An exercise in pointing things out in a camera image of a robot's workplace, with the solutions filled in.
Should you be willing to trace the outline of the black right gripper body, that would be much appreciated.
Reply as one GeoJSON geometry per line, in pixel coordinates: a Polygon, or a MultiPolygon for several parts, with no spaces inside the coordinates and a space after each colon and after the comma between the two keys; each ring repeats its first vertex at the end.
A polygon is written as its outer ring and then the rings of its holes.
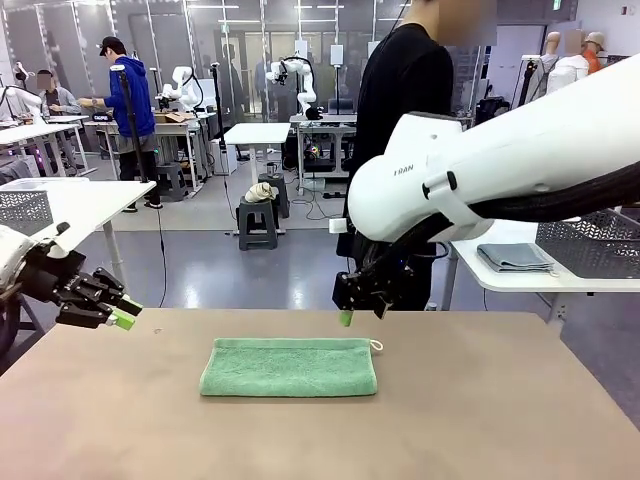
{"type": "Polygon", "coordinates": [[[351,300],[408,300],[412,269],[406,270],[409,250],[404,242],[385,243],[356,239],[352,249],[356,272],[349,281],[351,300]]]}

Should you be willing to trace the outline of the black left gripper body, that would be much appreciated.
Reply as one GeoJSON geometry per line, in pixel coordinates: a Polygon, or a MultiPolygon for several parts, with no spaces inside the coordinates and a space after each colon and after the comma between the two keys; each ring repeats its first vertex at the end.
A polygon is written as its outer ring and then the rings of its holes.
{"type": "Polygon", "coordinates": [[[24,258],[22,294],[58,306],[65,302],[94,300],[95,292],[82,285],[81,271],[86,256],[73,250],[64,258],[50,257],[44,248],[34,247],[24,258]]]}

